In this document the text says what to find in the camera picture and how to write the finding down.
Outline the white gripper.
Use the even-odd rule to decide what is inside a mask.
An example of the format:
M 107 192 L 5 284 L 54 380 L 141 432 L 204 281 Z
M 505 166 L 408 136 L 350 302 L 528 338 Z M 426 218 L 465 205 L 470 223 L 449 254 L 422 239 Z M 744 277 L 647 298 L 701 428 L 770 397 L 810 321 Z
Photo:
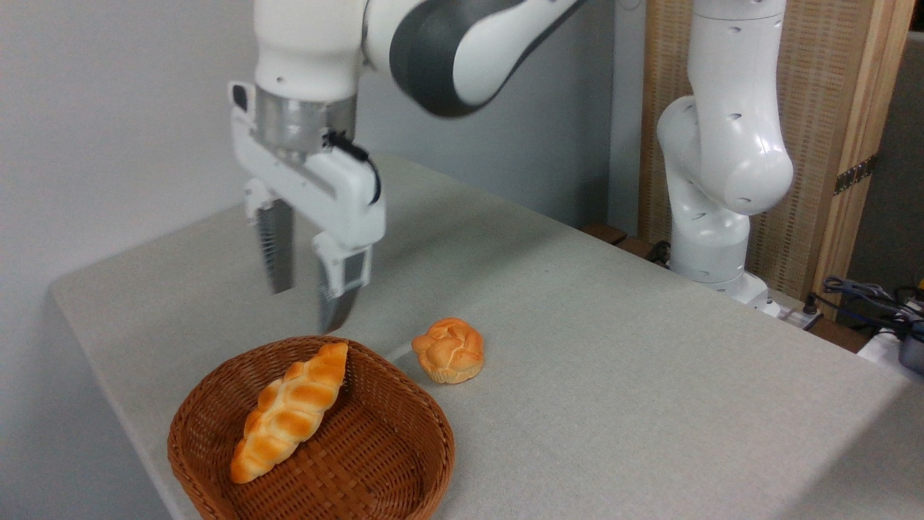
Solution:
M 235 156 L 252 175 L 245 217 L 258 236 L 271 292 L 294 285 L 293 209 L 323 233 L 313 238 L 319 264 L 319 330 L 347 321 L 372 276 L 372 246 L 384 234 L 384 194 L 376 169 L 351 139 L 357 99 L 310 102 L 253 84 L 229 84 Z

